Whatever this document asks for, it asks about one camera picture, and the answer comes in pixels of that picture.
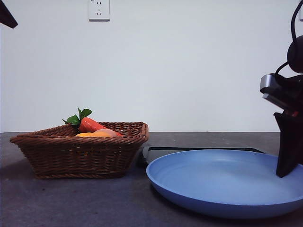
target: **black tray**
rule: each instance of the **black tray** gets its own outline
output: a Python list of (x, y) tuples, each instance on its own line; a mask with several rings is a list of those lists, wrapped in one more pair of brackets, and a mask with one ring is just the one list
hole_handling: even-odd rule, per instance
[(217, 150), (243, 150), (243, 151), (253, 151), (258, 153), (264, 153), (255, 148), (180, 148), (180, 147), (144, 147), (142, 152), (139, 154), (137, 159), (137, 166), (147, 167), (147, 165), (153, 160), (172, 153), (177, 153), (181, 151), (188, 150), (206, 150), (206, 149), (217, 149)]

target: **basket rim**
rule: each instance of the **basket rim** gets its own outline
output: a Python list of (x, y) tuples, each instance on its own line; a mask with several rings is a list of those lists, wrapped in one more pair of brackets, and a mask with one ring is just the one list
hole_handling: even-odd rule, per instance
[(70, 124), (61, 125), (49, 129), (27, 132), (15, 137), (10, 138), (11, 143), (24, 144), (27, 141), (35, 141), (40, 145), (73, 143), (73, 144), (99, 144), (99, 143), (115, 143), (115, 144), (130, 144), (137, 142), (145, 142), (149, 138), (148, 125), (144, 122), (99, 122), (103, 124), (142, 124), (141, 132), (134, 136), (122, 136), (122, 137), (79, 137), (79, 136), (56, 136), (56, 135), (35, 135), (36, 133), (42, 133), (46, 130), (56, 130), (63, 127), (70, 127)]

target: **black cable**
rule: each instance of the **black cable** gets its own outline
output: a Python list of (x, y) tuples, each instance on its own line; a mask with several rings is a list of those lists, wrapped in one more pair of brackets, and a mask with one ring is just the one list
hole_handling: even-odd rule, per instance
[[(297, 17), (297, 14), (301, 8), (301, 6), (303, 5), (303, 0), (300, 1), (299, 5), (297, 6), (297, 8), (295, 9), (294, 11), (294, 14), (293, 14), (293, 17), (292, 17), (292, 21), (291, 21), (291, 24), (290, 24), (290, 28), (291, 28), (291, 32), (292, 32), (292, 39), (293, 39), (293, 43), (294, 43), (294, 58), (292, 59), (292, 61), (294, 59), (296, 59), (297, 57), (297, 49), (298, 49), (298, 43), (297, 43), (297, 36), (295, 34), (295, 27), (294, 27), (294, 24), (295, 24), (295, 18)], [(283, 65), (281, 65), (277, 70), (276, 70), (276, 75), (279, 73), (279, 71), (284, 68), (286, 65), (288, 65), (289, 62), (285, 62)]]

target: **plate rim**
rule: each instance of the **plate rim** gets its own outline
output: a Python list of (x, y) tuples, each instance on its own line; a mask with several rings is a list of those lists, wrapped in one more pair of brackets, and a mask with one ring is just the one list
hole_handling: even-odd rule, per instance
[[(185, 152), (191, 152), (191, 151), (238, 151), (238, 152), (246, 152), (246, 153), (253, 153), (254, 155), (262, 155), (262, 156), (269, 156), (271, 158), (278, 158), (278, 156), (275, 155), (271, 155), (271, 154), (266, 154), (266, 153), (257, 153), (257, 152), (253, 152), (253, 151), (243, 151), (243, 150), (226, 150), (226, 149), (204, 149), (204, 150), (186, 150), (186, 151), (181, 151), (181, 152), (177, 152), (177, 153), (172, 153), (172, 154), (167, 154), (164, 156), (161, 156), (155, 160), (153, 160), (152, 162), (150, 162), (146, 168), (146, 174), (149, 178), (150, 181), (152, 181), (154, 184), (156, 184), (157, 186), (161, 187), (162, 189), (165, 189), (166, 191), (172, 192), (174, 194), (177, 194), (179, 196), (183, 196), (183, 197), (187, 197), (190, 199), (194, 199), (196, 201), (203, 201), (203, 202), (209, 202), (209, 203), (215, 203), (215, 204), (221, 204), (221, 205), (230, 205), (230, 206), (272, 206), (272, 205), (281, 205), (281, 204), (287, 204), (287, 203), (292, 203), (292, 202), (296, 202), (296, 201), (300, 201), (303, 199), (303, 195), (298, 196), (293, 198), (292, 200), (287, 200), (287, 201), (281, 201), (281, 202), (275, 202), (275, 203), (256, 203), (256, 204), (245, 204), (245, 203), (226, 203), (226, 202), (217, 202), (217, 201), (211, 201), (211, 200), (204, 200), (204, 199), (198, 199), (198, 198), (194, 198), (191, 196), (187, 196), (187, 195), (183, 195), (179, 192), (176, 192), (175, 190), (169, 189), (168, 187), (162, 185), (161, 183), (158, 183), (158, 181), (156, 181), (150, 174), (150, 167), (153, 165), (154, 162), (157, 162), (159, 159), (162, 158), (166, 158), (167, 156), (172, 156), (172, 155), (180, 155), (181, 153), (185, 153)], [(302, 164), (298, 164), (298, 166), (296, 168), (303, 168)]]

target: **green leaf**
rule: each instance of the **green leaf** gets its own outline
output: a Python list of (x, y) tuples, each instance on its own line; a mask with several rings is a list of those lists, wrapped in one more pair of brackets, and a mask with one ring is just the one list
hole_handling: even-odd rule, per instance
[(72, 125), (80, 124), (80, 119), (77, 115), (71, 116), (66, 120), (67, 123), (71, 123)]
[(81, 111), (81, 109), (79, 109), (79, 107), (78, 107), (78, 111), (79, 111), (79, 117), (81, 119), (82, 111)]
[(88, 115), (90, 115), (92, 113), (91, 110), (89, 109), (84, 109), (82, 110), (82, 113), (80, 115), (80, 119), (82, 120), (83, 118), (87, 117)]

